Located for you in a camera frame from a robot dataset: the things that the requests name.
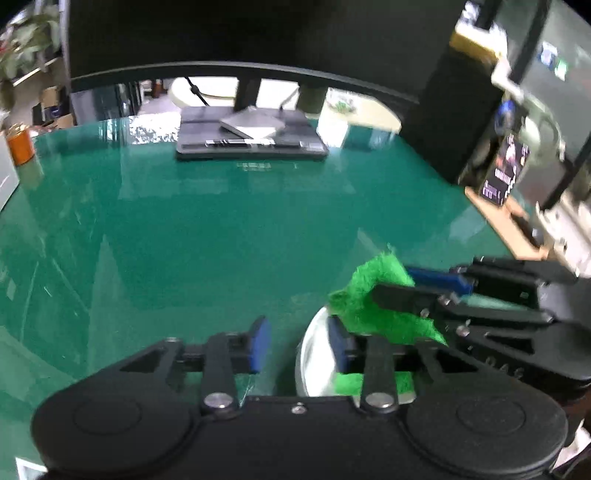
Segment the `black cable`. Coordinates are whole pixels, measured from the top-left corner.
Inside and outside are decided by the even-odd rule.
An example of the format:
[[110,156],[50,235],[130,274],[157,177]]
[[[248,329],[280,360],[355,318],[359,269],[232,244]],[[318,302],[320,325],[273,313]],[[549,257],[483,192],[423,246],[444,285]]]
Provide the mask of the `black cable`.
[[281,102],[281,105],[279,106],[279,110],[283,110],[283,107],[285,107],[285,104],[287,102],[289,102],[296,95],[296,93],[299,91],[300,91],[300,87],[298,86],[298,88],[296,88],[293,92],[290,93],[289,97],[287,97],[285,100],[283,100]]
[[191,93],[197,95],[199,99],[205,104],[205,106],[209,106],[209,103],[207,103],[205,98],[203,98],[203,95],[201,94],[201,90],[199,90],[199,87],[197,87],[197,85],[194,85],[189,77],[185,77],[185,80],[187,80],[191,87]]

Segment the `green leaves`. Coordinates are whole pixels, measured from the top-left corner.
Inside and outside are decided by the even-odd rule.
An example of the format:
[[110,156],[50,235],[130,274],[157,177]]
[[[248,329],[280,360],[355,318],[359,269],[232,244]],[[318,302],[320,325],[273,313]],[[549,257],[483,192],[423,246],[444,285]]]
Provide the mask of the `green leaves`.
[[0,78],[13,79],[18,69],[32,67],[36,53],[60,46],[60,12],[57,5],[48,5],[32,15],[8,26],[8,38],[0,53]]

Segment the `white box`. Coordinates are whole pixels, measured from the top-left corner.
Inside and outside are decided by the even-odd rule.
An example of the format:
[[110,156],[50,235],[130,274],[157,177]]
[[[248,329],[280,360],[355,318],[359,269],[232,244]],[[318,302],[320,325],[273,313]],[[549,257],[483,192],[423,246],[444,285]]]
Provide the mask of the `white box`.
[[12,162],[6,136],[0,132],[0,210],[4,208],[12,192],[18,187],[17,169]]

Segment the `cardboard box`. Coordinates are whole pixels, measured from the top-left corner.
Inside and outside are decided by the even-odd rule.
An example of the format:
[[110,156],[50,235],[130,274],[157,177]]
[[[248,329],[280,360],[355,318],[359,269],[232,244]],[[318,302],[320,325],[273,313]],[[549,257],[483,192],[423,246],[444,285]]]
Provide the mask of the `cardboard box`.
[[74,117],[71,113],[68,113],[67,115],[56,118],[52,125],[55,125],[55,127],[59,128],[60,130],[72,128],[74,126]]
[[60,89],[58,87],[49,87],[41,93],[41,108],[45,109],[51,106],[57,106],[60,103]]

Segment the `floor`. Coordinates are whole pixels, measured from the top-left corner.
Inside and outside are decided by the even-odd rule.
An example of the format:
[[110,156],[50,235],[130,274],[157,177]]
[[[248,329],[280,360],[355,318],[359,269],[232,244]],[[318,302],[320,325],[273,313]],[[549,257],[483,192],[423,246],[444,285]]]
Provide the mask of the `floor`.
[[147,115],[149,113],[166,113],[166,112],[180,112],[181,109],[177,107],[168,95],[160,95],[158,98],[146,97],[142,108],[139,110],[140,115]]

